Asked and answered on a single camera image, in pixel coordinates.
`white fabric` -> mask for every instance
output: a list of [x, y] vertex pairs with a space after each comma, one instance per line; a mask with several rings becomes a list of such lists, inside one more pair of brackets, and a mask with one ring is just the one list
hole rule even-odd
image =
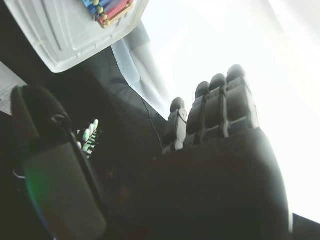
[[[318, 0], [151, 0], [142, 17], [151, 43], [131, 51], [136, 63], [151, 46], [161, 76], [141, 74], [139, 65], [142, 78], [135, 83], [147, 83], [137, 91], [142, 96], [160, 96], [149, 103], [164, 118], [175, 97], [190, 110], [199, 83], [242, 65], [282, 170], [290, 210], [318, 223], [319, 7]], [[155, 82], [167, 86], [165, 94]]]

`robotic hand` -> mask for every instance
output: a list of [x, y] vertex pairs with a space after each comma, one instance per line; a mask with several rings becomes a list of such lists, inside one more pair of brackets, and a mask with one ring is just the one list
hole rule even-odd
[[181, 98], [170, 112], [163, 154], [127, 214], [112, 215], [63, 107], [43, 88], [13, 91], [28, 194], [52, 238], [289, 239], [284, 182], [243, 69], [201, 83], [188, 119]]

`paper sheet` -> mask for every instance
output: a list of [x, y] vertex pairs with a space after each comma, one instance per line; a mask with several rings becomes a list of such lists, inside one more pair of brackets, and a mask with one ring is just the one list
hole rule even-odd
[[16, 86], [26, 85], [17, 75], [0, 61], [0, 111], [11, 113], [11, 92]]

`plastic container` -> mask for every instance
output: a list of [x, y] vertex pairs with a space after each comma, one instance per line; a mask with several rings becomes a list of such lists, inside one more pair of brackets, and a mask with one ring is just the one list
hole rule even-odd
[[53, 73], [66, 71], [128, 35], [149, 0], [103, 29], [81, 0], [4, 0], [34, 50]]

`white plastic tray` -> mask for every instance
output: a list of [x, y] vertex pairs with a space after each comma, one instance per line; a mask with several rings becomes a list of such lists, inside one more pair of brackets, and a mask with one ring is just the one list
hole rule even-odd
[[66, 71], [128, 35], [149, 0], [103, 29], [81, 0], [4, 0], [42, 61], [53, 73]]

